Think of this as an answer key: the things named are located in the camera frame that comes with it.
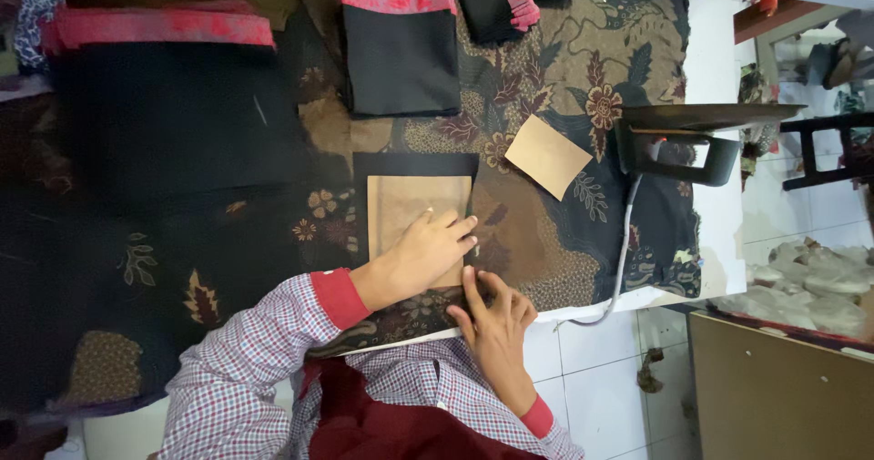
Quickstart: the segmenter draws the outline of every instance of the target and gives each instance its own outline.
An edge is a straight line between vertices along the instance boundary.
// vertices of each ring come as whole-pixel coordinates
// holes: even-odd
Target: hand
[[[387,252],[350,272],[367,309],[418,295],[476,245],[475,236],[466,237],[476,226],[475,216],[455,223],[458,212],[447,210],[432,217],[429,207]]]
[[[462,282],[475,323],[471,322],[466,311],[455,305],[446,311],[461,327],[467,347],[486,381],[495,389],[497,398],[513,414],[522,417],[538,398],[534,382],[522,361],[525,329],[538,312],[528,298],[507,287],[497,275],[480,271],[479,278],[495,295],[491,308],[486,308],[476,290],[474,267],[466,266]]]

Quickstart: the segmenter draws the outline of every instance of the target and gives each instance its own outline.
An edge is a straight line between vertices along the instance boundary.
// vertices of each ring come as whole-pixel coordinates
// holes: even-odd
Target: brown paper
[[[455,209],[463,218],[470,197],[470,176],[368,176],[367,241],[370,260],[388,251],[404,230],[428,207],[434,216]],[[462,285],[458,260],[429,287]]]
[[[504,157],[559,200],[592,159],[591,154],[534,115],[522,124]]]

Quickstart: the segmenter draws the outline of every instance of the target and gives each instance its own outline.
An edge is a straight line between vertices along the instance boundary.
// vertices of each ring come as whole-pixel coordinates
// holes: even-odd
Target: pile of fabric
[[[687,0],[250,1],[66,0],[44,23],[57,92],[0,103],[3,407],[141,407],[280,281],[365,263],[375,169],[353,176],[353,153],[407,175],[433,163],[414,153],[462,158],[438,168],[475,173],[467,263],[538,310],[612,294],[629,181],[610,131],[623,106],[683,102]],[[531,114],[594,157],[562,202],[504,158]],[[624,288],[696,297],[691,185],[643,183]],[[462,300],[429,289],[314,354],[452,328]]]

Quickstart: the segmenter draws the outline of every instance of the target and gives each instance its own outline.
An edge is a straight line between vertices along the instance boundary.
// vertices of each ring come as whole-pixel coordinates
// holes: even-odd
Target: left hand
[[[388,252],[350,272],[367,309],[376,311],[420,294],[476,245],[476,237],[467,236],[476,217],[456,223],[458,216],[447,210],[433,219],[428,208]]]

